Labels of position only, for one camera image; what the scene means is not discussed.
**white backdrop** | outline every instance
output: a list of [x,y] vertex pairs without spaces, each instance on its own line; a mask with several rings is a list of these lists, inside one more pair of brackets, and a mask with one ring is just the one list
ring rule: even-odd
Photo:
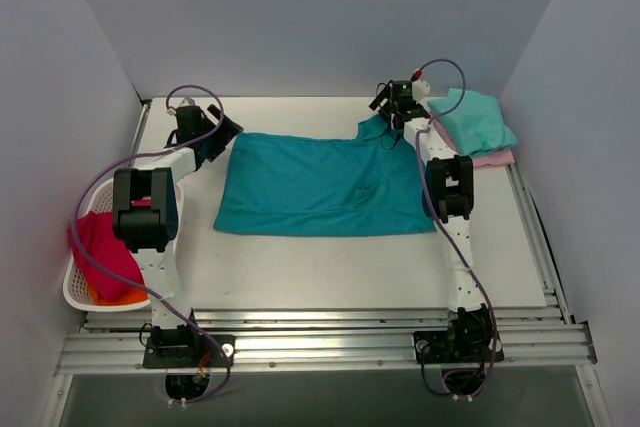
[[553,0],[502,96],[615,425],[638,425],[640,1]]
[[[437,56],[499,94],[549,0],[87,0],[143,96],[370,96]],[[428,74],[438,91],[458,83]]]
[[65,229],[140,104],[84,0],[0,0],[0,423],[38,425],[67,330]]

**metal frame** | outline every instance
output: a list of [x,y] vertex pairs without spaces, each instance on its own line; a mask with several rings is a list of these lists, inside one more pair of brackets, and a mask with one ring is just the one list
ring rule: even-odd
[[[148,114],[144,108],[143,119]],[[587,325],[574,324],[533,200],[516,166],[508,168],[513,192],[534,254],[546,307],[497,309],[506,360],[512,366],[576,366],[595,425],[611,421],[593,363]],[[58,425],[73,375],[183,373],[192,369],[143,369],[138,329],[150,311],[89,313],[80,333],[67,337],[42,425]],[[237,336],[233,371],[418,369],[412,333],[442,329],[445,309],[358,311],[197,310],[205,329]],[[428,365],[439,369],[439,365]]]
[[[147,120],[149,119],[149,110],[151,110],[152,100],[153,99],[145,99],[140,101],[142,103],[142,110],[140,111],[138,125],[136,125],[136,130],[133,134],[133,140],[131,141],[131,154],[135,154],[140,148],[140,142],[142,142],[142,134],[144,133],[144,129],[147,126]],[[132,166],[133,161],[129,161],[127,167]]]

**cable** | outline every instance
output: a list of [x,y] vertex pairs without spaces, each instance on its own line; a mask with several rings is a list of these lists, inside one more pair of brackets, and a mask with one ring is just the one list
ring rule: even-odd
[[[429,62],[425,63],[424,65],[422,65],[422,67],[420,67],[418,70],[416,70],[414,72],[414,74],[412,76],[412,79],[413,80],[419,79],[422,76],[422,71],[426,67],[428,67],[428,66],[430,66],[432,64],[435,64],[437,62],[446,62],[448,64],[453,65],[458,70],[458,73],[460,74],[460,78],[462,79],[462,92],[460,93],[460,98],[454,104],[453,107],[451,107],[449,110],[446,110],[445,112],[442,112],[440,114],[431,116],[431,118],[427,122],[427,126],[424,129],[419,130],[418,132],[416,132],[416,137],[415,137],[416,160],[418,162],[418,170],[420,172],[420,181],[422,182],[422,190],[423,190],[425,199],[427,201],[427,206],[429,207],[429,212],[431,213],[431,218],[433,219],[433,221],[436,223],[436,225],[440,229],[440,232],[442,232],[442,234],[449,241],[449,243],[451,244],[451,247],[453,247],[453,250],[456,251],[456,254],[458,254],[458,257],[460,258],[460,261],[465,266],[465,268],[469,272],[469,275],[471,276],[473,281],[478,286],[478,289],[480,290],[480,293],[484,297],[484,300],[487,302],[487,310],[489,311],[489,317],[491,318],[491,324],[493,325],[493,342],[492,342],[493,345],[491,346],[491,357],[489,358],[489,367],[488,367],[487,372],[486,372],[486,374],[484,376],[484,380],[482,381],[480,386],[473,393],[470,394],[471,397],[476,397],[484,390],[484,388],[487,385],[487,382],[489,380],[489,377],[491,376],[491,373],[493,372],[493,367],[494,367],[494,364],[495,364],[495,361],[496,361],[496,354],[497,354],[497,349],[498,349],[498,327],[497,327],[497,322],[496,322],[495,311],[493,309],[493,305],[491,304],[491,299],[489,299],[489,295],[487,294],[487,291],[485,290],[484,286],[480,282],[480,279],[478,278],[478,275],[474,272],[473,268],[471,267],[471,265],[469,264],[469,262],[465,258],[464,254],[460,250],[460,247],[458,247],[458,244],[456,244],[456,241],[453,239],[451,234],[449,234],[449,232],[447,232],[447,230],[445,229],[442,221],[440,220],[440,218],[436,214],[435,208],[433,207],[433,202],[431,201],[431,195],[429,194],[429,187],[427,185],[427,180],[425,178],[425,173],[424,173],[425,164],[422,161],[422,153],[421,153],[421,149],[420,149],[420,136],[426,134],[427,132],[429,132],[431,130],[431,124],[433,124],[433,122],[436,119],[439,119],[439,118],[441,118],[441,117],[443,117],[445,115],[448,115],[451,112],[453,112],[454,110],[456,110],[460,106],[460,104],[462,103],[462,100],[464,99],[464,95],[465,95],[465,93],[467,91],[467,78],[465,77],[464,72],[462,71],[462,68],[460,68],[460,66],[456,62],[454,62],[453,60],[447,59],[447,58],[439,58],[439,59],[430,60]],[[452,372],[448,372],[447,374],[445,374],[443,376],[443,382],[445,383],[445,386],[446,386],[446,379],[449,378],[452,374],[453,374],[453,371]]]
[[138,331],[138,342],[140,342],[140,345],[142,345],[145,349],[147,348],[147,344],[142,342],[142,334],[144,333],[144,329],[147,325],[153,327],[150,322],[145,322],[144,324],[142,324],[142,327],[140,327],[140,330]]
[[211,360],[211,355],[213,353],[211,352],[211,349],[207,349],[207,351],[205,352],[205,354],[202,356],[202,358],[200,359],[200,362],[198,362],[198,375],[200,375],[201,378],[205,379],[207,377],[207,373],[204,371],[204,369],[207,367],[207,364],[209,363],[209,361]]
[[[392,135],[392,132],[393,130],[391,129],[391,127],[387,126],[382,134],[379,135],[380,147],[382,147],[383,150],[393,150],[395,146],[398,145],[398,143],[402,140],[402,134],[400,132],[397,132],[395,137]],[[389,136],[393,139],[393,145],[391,147],[385,147],[384,143],[382,142],[382,139],[384,139],[384,136],[387,134],[389,134]]]
[[427,349],[427,348],[429,348],[429,344],[426,344],[422,348],[422,350],[420,351],[420,375],[422,375],[422,382],[424,382],[424,386],[433,395],[437,395],[438,397],[449,397],[451,395],[451,390],[449,390],[449,392],[437,392],[437,391],[433,390],[429,386],[429,383],[427,382],[427,378],[424,375],[424,357],[425,357],[425,354],[426,354],[425,349]]
[[195,139],[191,139],[188,142],[185,142],[185,143],[183,143],[181,145],[178,145],[176,147],[173,147],[171,149],[160,150],[158,152],[143,153],[143,154],[133,154],[133,155],[130,155],[130,156],[125,157],[123,159],[120,159],[120,160],[110,164],[109,166],[105,167],[104,169],[102,169],[102,171],[100,171],[100,173],[98,175],[96,175],[89,182],[87,187],[84,189],[84,191],[80,195],[80,199],[78,200],[78,203],[76,204],[76,207],[75,207],[75,209],[73,211],[73,215],[71,217],[71,237],[73,239],[73,242],[76,244],[76,247],[78,248],[78,251],[80,252],[80,254],[85,259],[87,259],[87,261],[89,261],[89,263],[91,265],[93,265],[96,269],[98,269],[102,273],[107,274],[110,277],[122,282],[123,284],[126,284],[126,285],[128,285],[130,287],[135,287],[137,289],[143,290],[147,294],[149,294],[149,295],[155,297],[156,299],[158,299],[158,301],[169,312],[171,312],[173,315],[175,315],[182,322],[184,322],[189,327],[191,327],[193,330],[195,330],[200,335],[202,335],[209,342],[209,344],[211,344],[211,346],[213,348],[215,348],[220,353],[222,358],[225,359],[225,362],[226,362],[226,375],[225,375],[224,379],[215,388],[209,390],[208,392],[205,392],[204,394],[202,394],[202,396],[196,397],[194,399],[190,399],[190,400],[186,401],[187,403],[193,403],[193,402],[198,402],[198,401],[210,398],[211,396],[213,396],[214,394],[219,392],[227,384],[227,382],[229,382],[229,379],[231,377],[231,363],[230,363],[229,358],[227,357],[227,355],[224,353],[224,350],[222,349],[222,346],[216,341],[216,339],[214,339],[211,335],[209,335],[209,333],[207,333],[207,331],[202,329],[198,324],[196,324],[194,321],[192,321],[188,317],[185,317],[184,315],[182,315],[175,307],[173,307],[173,305],[171,305],[171,303],[169,301],[165,300],[162,297],[161,294],[159,294],[158,292],[156,292],[153,289],[150,289],[146,285],[138,284],[137,282],[133,282],[133,281],[131,281],[131,280],[125,278],[125,277],[122,277],[121,275],[118,275],[118,274],[116,274],[114,272],[111,272],[109,269],[107,269],[106,267],[101,265],[97,260],[95,260],[93,257],[91,257],[89,252],[87,252],[87,249],[85,249],[84,245],[82,245],[82,241],[80,240],[80,235],[78,234],[78,226],[77,226],[77,220],[78,220],[78,216],[80,214],[80,208],[81,208],[81,206],[82,206],[82,204],[84,202],[85,197],[89,194],[89,192],[92,190],[92,188],[98,183],[98,181],[100,181],[106,174],[111,172],[113,169],[115,169],[116,167],[118,167],[118,166],[120,166],[122,164],[125,164],[127,162],[131,162],[132,160],[135,160],[135,159],[161,157],[161,156],[170,154],[172,152],[175,152],[176,150],[184,149],[185,147],[189,147],[190,145],[193,145],[193,144],[195,144],[197,142],[200,142],[202,140],[205,140],[205,139],[211,137],[213,134],[215,134],[218,131],[218,129],[222,125],[222,121],[224,120],[224,108],[223,108],[223,105],[222,105],[222,101],[220,100],[220,98],[216,94],[214,94],[213,92],[211,92],[209,89],[207,89],[205,87],[201,87],[201,86],[195,85],[195,84],[185,84],[185,85],[180,85],[180,86],[176,87],[171,92],[169,92],[169,94],[167,95],[167,100],[165,102],[165,106],[166,106],[167,110],[172,110],[173,109],[175,111],[175,108],[173,108],[173,107],[171,107],[169,105],[169,101],[171,100],[171,97],[176,92],[178,92],[179,90],[183,90],[183,89],[201,90],[202,92],[207,93],[208,95],[210,95],[211,97],[213,97],[216,100],[216,102],[218,103],[218,105],[220,107],[220,118],[218,119],[218,123],[215,125],[215,127],[213,129],[211,129],[209,132],[207,132],[206,134],[203,134],[203,135],[201,135],[199,137],[196,137]]
[[442,376],[445,388],[458,396],[468,396],[468,387],[475,383],[482,383],[485,378],[484,357],[480,356],[480,365],[477,369],[455,369]]

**red cloth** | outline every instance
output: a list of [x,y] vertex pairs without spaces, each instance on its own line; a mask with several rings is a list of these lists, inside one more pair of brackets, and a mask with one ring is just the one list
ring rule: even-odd
[[[78,220],[78,234],[87,252],[111,272],[128,280],[144,284],[138,264],[127,250],[124,242],[113,235],[111,212],[96,214],[91,211]],[[129,292],[132,287],[99,271],[85,259],[76,247],[69,231],[73,258],[87,283],[95,288],[108,302],[114,302]]]

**orange cloth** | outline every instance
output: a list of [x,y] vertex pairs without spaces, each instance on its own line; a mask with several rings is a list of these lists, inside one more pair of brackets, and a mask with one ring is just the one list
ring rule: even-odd
[[98,291],[88,282],[87,292],[89,292],[89,296],[93,299],[96,305],[129,305],[143,302],[149,298],[144,290],[131,287],[127,292],[118,297],[116,300],[109,301],[102,297],[98,293]]

